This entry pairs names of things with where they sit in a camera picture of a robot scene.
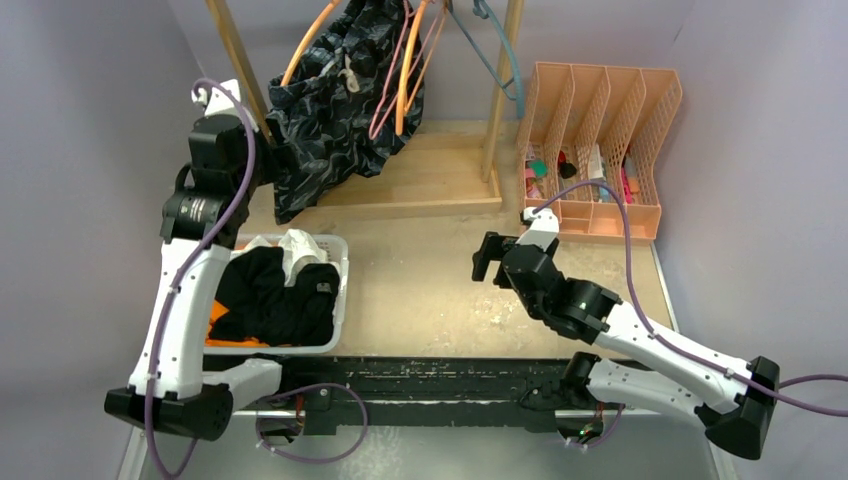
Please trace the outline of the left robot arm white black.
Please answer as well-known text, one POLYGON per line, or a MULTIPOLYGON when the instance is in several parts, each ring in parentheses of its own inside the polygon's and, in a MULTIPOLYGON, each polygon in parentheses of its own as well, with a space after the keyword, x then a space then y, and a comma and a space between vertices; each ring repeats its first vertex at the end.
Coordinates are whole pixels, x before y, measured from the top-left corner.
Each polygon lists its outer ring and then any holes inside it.
POLYGON ((279 361, 250 355, 206 372, 204 348, 215 293, 269 154, 264 137, 232 114, 194 123, 191 160, 162 209, 161 272, 148 335, 124 387, 108 391, 107 414, 138 428, 215 441, 232 414, 266 401, 284 409, 298 382, 279 361))

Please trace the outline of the pink small bottle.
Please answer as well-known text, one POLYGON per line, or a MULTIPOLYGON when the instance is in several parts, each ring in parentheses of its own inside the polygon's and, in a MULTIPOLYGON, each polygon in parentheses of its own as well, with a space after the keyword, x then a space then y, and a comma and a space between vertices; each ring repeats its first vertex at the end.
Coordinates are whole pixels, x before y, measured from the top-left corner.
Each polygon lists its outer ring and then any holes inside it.
POLYGON ((524 170, 524 182, 525 182, 525 197, 531 199, 541 199, 542 192, 540 190, 540 184, 538 177, 536 176, 535 171, 532 168, 526 168, 524 170))

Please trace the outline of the wooden clothes rack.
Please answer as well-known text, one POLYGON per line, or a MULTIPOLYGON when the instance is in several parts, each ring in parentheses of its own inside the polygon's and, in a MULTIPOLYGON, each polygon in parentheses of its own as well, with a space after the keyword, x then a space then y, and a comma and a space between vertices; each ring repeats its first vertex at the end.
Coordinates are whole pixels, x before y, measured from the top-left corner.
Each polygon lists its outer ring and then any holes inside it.
MULTIPOLYGON (((268 107, 246 53, 227 1, 205 1, 218 35, 260 128, 268 138, 264 121, 268 107)), ((507 82, 510 70, 516 96, 520 74, 517 61, 509 58, 520 29, 524 1, 508 1, 505 39, 501 40, 495 77, 507 82)), ((298 217, 388 219, 496 213, 502 207, 496 148, 507 96, 495 82, 485 134, 468 130, 433 130, 451 122, 425 122, 411 142, 390 161, 385 173, 372 179, 348 180, 322 197, 317 206, 298 217)))

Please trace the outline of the white shorts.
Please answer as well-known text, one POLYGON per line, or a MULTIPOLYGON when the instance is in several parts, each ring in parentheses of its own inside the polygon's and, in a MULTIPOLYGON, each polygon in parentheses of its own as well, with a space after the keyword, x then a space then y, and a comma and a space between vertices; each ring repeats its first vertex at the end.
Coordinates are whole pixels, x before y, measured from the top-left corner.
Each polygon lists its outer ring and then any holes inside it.
POLYGON ((331 261, 329 254, 319 246, 314 237, 303 230, 289 230, 278 240, 256 236, 242 251, 247 252, 258 247, 276 247, 284 251, 280 263, 285 273, 286 287, 294 286, 300 272, 310 264, 329 264, 338 273, 341 272, 340 264, 331 261))

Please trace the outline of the dark camouflage shorts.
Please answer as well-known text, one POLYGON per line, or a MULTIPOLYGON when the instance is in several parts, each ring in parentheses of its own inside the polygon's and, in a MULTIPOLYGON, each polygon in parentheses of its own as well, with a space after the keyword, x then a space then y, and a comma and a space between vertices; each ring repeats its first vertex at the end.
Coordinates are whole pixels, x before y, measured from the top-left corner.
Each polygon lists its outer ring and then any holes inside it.
POLYGON ((403 23, 401 1, 350 1, 306 49, 286 86, 268 86, 266 120, 276 144, 289 143, 299 165, 296 189, 274 185, 277 224, 291 222, 351 175, 379 175, 419 128, 426 87, 394 132, 393 115, 376 140, 368 128, 403 23))

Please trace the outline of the green small item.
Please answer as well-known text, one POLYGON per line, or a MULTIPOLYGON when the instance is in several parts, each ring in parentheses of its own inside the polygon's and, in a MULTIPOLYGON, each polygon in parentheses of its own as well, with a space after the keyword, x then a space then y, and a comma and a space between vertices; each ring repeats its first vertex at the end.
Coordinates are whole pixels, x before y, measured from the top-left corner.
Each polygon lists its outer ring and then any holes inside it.
POLYGON ((547 175, 548 168, 547 165, 540 160, 534 160, 527 163, 527 168, 532 171, 532 176, 534 178, 541 178, 547 175))

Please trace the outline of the pink plastic file organizer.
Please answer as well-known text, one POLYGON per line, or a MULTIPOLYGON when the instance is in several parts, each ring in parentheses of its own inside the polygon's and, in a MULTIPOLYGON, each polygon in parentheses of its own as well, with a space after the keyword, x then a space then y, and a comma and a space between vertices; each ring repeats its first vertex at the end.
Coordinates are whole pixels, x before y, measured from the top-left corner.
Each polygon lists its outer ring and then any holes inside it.
POLYGON ((662 207, 655 162, 683 99, 673 69, 535 64, 516 137, 521 208, 561 190, 551 210, 565 241, 649 245, 662 207), (525 197, 524 170, 540 160, 541 199, 525 197))

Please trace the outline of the orange shorts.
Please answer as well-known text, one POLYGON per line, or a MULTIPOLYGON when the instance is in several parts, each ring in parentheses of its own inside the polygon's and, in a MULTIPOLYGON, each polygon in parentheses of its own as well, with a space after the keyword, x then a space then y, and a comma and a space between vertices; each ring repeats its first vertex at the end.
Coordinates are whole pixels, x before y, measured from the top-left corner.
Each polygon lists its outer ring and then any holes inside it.
POLYGON ((207 346, 236 348, 288 347, 296 341, 290 332, 255 303, 224 303, 216 300, 209 315, 207 346))

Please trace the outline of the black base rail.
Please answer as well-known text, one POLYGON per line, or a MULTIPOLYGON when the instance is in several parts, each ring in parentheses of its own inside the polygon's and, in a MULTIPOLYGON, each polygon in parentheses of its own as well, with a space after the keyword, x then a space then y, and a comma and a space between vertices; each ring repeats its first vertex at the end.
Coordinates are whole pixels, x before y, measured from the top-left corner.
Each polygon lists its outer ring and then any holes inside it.
MULTIPOLYGON (((555 432, 571 417, 590 417, 595 403, 569 391, 566 359, 286 356, 280 392, 320 382, 348 384, 365 401, 370 427, 515 427, 555 432)), ((260 419, 293 418, 303 407, 305 421, 359 426, 359 410, 338 390, 307 393, 282 402, 262 398, 238 408, 260 419)))

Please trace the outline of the white plastic basket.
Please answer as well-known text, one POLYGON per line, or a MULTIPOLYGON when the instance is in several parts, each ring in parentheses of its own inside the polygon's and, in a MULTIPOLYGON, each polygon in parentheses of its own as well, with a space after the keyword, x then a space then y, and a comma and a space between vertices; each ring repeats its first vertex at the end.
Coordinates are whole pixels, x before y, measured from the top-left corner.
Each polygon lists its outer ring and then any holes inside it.
MULTIPOLYGON (((257 236, 266 237, 268 240, 278 240, 285 233, 278 234, 262 234, 257 236)), ((317 241, 319 246, 329 254, 330 260, 334 262, 338 262, 340 264, 341 272, 340 275, 340 291, 338 297, 336 299, 336 305, 333 310, 334 314, 334 332, 331 337, 331 340, 319 346, 312 347, 268 347, 268 348, 236 348, 236 347, 214 347, 207 346, 206 343, 204 345, 204 352, 210 355, 254 355, 254 354, 267 354, 267 355, 285 355, 285 356, 299 356, 299 355, 320 355, 324 353, 328 353, 333 350, 339 343, 343 323, 345 320, 345 308, 346 308, 346 296, 348 290, 348 280, 349 280, 349 247, 347 242, 337 236, 332 234, 310 234, 317 241)), ((231 259, 232 260, 236 256, 236 252, 242 250, 246 246, 248 242, 250 242, 254 237, 244 237, 241 239, 241 243, 238 245, 238 248, 232 252, 231 259)))

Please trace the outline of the pink thin hanger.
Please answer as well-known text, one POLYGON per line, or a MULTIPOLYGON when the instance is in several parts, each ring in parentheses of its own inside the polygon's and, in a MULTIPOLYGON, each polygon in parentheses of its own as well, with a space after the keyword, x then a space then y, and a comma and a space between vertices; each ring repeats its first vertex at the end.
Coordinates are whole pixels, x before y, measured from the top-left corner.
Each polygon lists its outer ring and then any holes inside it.
POLYGON ((413 8, 409 1, 403 1, 402 7, 402 28, 397 37, 395 49, 390 57, 391 62, 389 64, 385 81, 383 82, 380 99, 369 124, 368 137, 370 140, 377 139, 380 135, 380 131, 391 115, 393 115, 395 120, 395 103, 398 95, 399 74, 404 56, 405 43, 412 23, 413 13, 418 6, 413 8))

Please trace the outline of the orange hanger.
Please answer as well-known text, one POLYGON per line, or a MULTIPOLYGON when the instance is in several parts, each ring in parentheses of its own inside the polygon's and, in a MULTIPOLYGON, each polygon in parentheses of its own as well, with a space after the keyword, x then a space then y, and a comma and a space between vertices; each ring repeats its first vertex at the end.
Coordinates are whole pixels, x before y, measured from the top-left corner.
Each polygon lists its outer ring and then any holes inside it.
POLYGON ((312 22, 312 24, 306 30, 304 36, 301 38, 299 44, 297 45, 292 57, 289 61, 288 66, 286 67, 283 75, 280 79, 279 85, 286 86, 291 81, 291 78, 302 58, 302 55, 306 51, 306 49, 310 46, 313 41, 313 38, 318 34, 323 24, 329 18, 330 14, 342 3, 341 0, 331 0, 326 6, 322 9, 316 19, 312 22))
POLYGON ((421 1, 413 13, 405 43, 395 103, 395 133, 398 136, 404 132, 405 117, 414 103, 414 97, 420 90, 433 53, 438 46, 446 21, 446 10, 444 1, 421 1), (422 22, 431 5, 434 5, 436 14, 425 32, 424 39, 421 40, 422 22))

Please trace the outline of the black shorts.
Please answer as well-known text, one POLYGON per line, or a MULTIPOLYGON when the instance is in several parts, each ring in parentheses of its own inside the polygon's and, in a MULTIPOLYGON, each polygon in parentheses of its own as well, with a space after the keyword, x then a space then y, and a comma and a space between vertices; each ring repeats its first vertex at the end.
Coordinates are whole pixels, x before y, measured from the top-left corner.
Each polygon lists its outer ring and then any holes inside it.
POLYGON ((224 270, 214 302, 260 305, 278 322, 278 329, 294 337, 296 343, 288 347, 324 345, 334 332, 340 275, 332 265, 310 264, 294 286, 286 287, 283 253, 276 247, 237 251, 224 270))

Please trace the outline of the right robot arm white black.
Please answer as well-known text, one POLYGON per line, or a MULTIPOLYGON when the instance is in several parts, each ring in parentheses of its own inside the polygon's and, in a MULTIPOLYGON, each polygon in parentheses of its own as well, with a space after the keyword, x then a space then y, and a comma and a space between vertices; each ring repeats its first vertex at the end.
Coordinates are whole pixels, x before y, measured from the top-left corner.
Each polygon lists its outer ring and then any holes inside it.
POLYGON ((584 407, 596 400, 674 416, 702 425, 707 439, 732 455, 761 458, 776 407, 762 391, 779 383, 774 361, 728 356, 640 318, 635 305, 618 294, 565 277, 552 249, 487 232, 472 255, 472 279, 483 281, 493 261, 500 264, 494 284, 515 292, 532 319, 564 338, 639 363, 634 369, 593 354, 575 355, 561 381, 569 404, 584 407))

